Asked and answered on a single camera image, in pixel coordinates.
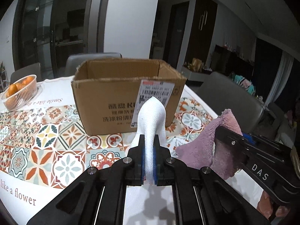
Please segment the right hand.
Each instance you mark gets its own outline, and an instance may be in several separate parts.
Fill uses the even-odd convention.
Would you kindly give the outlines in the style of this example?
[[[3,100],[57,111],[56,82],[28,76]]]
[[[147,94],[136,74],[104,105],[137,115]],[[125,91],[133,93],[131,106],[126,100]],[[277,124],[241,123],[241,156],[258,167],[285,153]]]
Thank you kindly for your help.
[[[269,219],[274,211],[273,205],[271,204],[270,196],[263,191],[256,208],[265,218]],[[290,208],[285,206],[279,206],[275,210],[276,217],[285,217],[289,213]]]

